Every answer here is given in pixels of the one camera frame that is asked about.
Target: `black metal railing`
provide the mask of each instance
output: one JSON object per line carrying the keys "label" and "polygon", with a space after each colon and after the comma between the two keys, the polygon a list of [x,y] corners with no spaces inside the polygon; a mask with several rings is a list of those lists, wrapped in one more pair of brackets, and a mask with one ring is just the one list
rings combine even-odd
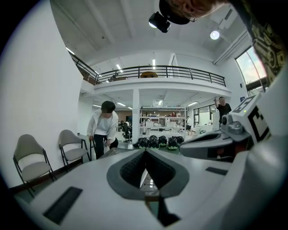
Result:
{"label": "black metal railing", "polygon": [[96,85],[104,82],[130,80],[137,78],[187,78],[191,80],[204,80],[210,83],[226,86],[224,77],[203,70],[181,66],[135,66],[112,70],[97,74],[81,59],[71,54],[76,66],[84,77],[84,80]]}

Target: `hand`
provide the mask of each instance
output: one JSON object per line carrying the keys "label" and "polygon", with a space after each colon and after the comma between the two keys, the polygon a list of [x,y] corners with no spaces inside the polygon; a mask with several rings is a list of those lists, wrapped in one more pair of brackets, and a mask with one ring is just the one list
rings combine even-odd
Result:
{"label": "hand", "polygon": [[108,139],[107,139],[107,141],[106,141],[106,146],[107,146],[107,147],[110,147],[110,145],[111,145],[111,140],[108,140]]}

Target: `man in white shirt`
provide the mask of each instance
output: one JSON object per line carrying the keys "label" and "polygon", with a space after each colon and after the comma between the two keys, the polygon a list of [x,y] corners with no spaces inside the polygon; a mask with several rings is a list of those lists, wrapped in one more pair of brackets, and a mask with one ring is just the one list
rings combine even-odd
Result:
{"label": "man in white shirt", "polygon": [[192,119],[191,119],[189,116],[187,116],[187,130],[188,130],[188,135],[190,135],[190,133],[191,133],[191,135],[192,135],[191,126],[192,126]]}
{"label": "man in white shirt", "polygon": [[118,115],[114,110],[115,104],[113,102],[103,102],[101,109],[98,109],[92,115],[88,124],[87,135],[90,140],[94,139],[96,159],[104,154],[103,139],[106,141],[106,146],[110,147],[110,149],[118,147],[116,138]]}

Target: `black hair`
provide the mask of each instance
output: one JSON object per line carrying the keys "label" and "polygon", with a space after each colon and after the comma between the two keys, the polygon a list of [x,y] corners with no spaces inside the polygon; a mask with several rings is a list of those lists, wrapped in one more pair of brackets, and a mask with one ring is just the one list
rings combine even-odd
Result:
{"label": "black hair", "polygon": [[103,113],[112,113],[115,110],[115,104],[110,101],[102,103],[101,110]]}

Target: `white shirt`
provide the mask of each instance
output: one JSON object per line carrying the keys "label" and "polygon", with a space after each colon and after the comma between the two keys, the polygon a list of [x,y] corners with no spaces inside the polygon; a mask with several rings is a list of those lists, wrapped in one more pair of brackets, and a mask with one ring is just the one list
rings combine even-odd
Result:
{"label": "white shirt", "polygon": [[94,134],[107,135],[110,129],[111,121],[112,116],[110,118],[103,118],[102,116],[100,116]]}
{"label": "white shirt", "polygon": [[188,118],[187,125],[192,126],[192,119],[191,118]]}

